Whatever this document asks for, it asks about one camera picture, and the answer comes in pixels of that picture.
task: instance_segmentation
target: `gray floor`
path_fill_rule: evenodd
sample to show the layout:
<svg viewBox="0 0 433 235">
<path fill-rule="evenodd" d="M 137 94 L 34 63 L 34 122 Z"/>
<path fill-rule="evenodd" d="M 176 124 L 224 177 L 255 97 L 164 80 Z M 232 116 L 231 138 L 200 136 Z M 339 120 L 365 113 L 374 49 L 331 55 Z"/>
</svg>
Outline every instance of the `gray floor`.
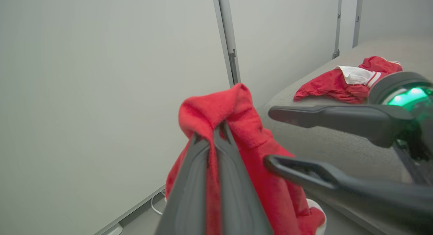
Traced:
<svg viewBox="0 0 433 235">
<path fill-rule="evenodd" d="M 318 203 L 327 216 L 326 235 L 371 235 L 370 232 L 343 216 L 329 205 L 321 201 L 318 201 Z M 154 205 L 156 209 L 163 211 L 165 206 L 164 199 L 160 199 Z M 122 235 L 153 235 L 160 218 L 161 216 L 155 213 L 150 208 L 150 205 L 147 205 L 136 214 L 133 213 L 133 217 L 126 218 L 126 220 L 121 222 L 123 226 Z"/>
</svg>

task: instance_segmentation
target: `white cable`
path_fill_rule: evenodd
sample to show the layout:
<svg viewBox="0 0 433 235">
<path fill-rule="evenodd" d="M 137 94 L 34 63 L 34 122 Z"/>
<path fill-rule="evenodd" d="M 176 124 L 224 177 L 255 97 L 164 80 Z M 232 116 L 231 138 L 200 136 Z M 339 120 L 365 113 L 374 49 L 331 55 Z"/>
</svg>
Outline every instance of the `white cable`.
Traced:
<svg viewBox="0 0 433 235">
<path fill-rule="evenodd" d="M 164 198 L 165 198 L 165 189 L 162 190 L 161 193 L 164 195 Z M 157 209 L 155 208 L 155 206 L 153 206 L 153 198 L 155 198 L 155 196 L 153 196 L 153 197 L 150 199 L 150 206 L 152 207 L 152 209 L 153 209 L 156 213 L 158 213 L 159 215 L 162 215 L 162 212 L 160 212 L 159 210 L 157 210 Z"/>
</svg>

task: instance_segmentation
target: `red cloth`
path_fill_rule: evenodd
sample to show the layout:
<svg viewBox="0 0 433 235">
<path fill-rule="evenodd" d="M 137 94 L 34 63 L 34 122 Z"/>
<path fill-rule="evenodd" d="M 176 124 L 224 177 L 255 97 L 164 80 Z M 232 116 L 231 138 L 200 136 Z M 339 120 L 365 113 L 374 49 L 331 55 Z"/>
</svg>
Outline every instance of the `red cloth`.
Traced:
<svg viewBox="0 0 433 235">
<path fill-rule="evenodd" d="M 221 200 L 218 163 L 213 143 L 213 129 L 226 120 L 239 148 L 251 181 L 257 191 L 275 235 L 314 235 L 325 221 L 316 208 L 309 209 L 302 187 L 272 175 L 263 165 L 269 154 L 291 156 L 263 128 L 252 105 L 251 93 L 243 84 L 230 90 L 186 99 L 179 110 L 179 125 L 191 140 L 197 132 L 211 145 L 207 170 L 207 235 L 221 234 Z M 172 167 L 165 186 L 167 198 L 188 149 L 186 145 Z"/>
<path fill-rule="evenodd" d="M 387 61 L 379 56 L 365 58 L 359 67 L 372 72 L 380 72 L 379 80 L 403 70 L 399 63 Z M 293 101 L 300 101 L 309 95 L 326 95 L 339 101 L 361 104 L 368 97 L 369 92 L 370 88 L 365 85 L 347 84 L 340 68 L 335 68 L 302 85 L 296 92 Z"/>
</svg>

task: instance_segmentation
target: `glowing green indicator light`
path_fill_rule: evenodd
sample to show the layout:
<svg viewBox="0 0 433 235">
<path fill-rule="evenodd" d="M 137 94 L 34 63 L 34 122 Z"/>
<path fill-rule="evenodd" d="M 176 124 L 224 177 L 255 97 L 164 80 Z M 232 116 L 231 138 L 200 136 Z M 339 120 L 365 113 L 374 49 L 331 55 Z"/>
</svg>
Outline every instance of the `glowing green indicator light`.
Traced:
<svg viewBox="0 0 433 235">
<path fill-rule="evenodd" d="M 428 95 L 419 87 L 415 87 L 405 93 L 399 94 L 392 99 L 388 105 L 404 106 L 410 102 L 419 100 L 421 98 L 428 97 Z"/>
</svg>

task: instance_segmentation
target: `gray sofa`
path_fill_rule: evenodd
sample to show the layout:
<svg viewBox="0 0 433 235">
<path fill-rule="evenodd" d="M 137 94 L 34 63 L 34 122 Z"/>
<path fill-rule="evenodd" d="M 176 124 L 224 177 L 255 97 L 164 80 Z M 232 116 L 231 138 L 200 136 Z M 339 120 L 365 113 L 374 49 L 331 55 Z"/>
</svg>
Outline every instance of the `gray sofa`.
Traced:
<svg viewBox="0 0 433 235">
<path fill-rule="evenodd" d="M 344 104 L 333 99 L 309 96 L 294 102 L 295 92 L 306 82 L 337 65 L 358 66 L 370 56 L 382 56 L 390 61 L 401 62 L 404 70 L 420 73 L 433 81 L 433 36 L 393 37 L 369 41 L 306 75 L 275 95 L 265 106 L 265 112 L 273 106 L 314 106 L 321 104 Z M 314 127 L 304 129 L 274 121 L 267 114 L 261 115 L 263 124 L 274 138 L 289 152 L 301 158 L 328 162 L 346 174 L 358 178 L 382 178 L 402 181 L 405 169 L 392 149 L 376 147 L 367 139 L 348 133 Z M 396 234 L 383 224 L 358 217 L 387 234 Z"/>
</svg>

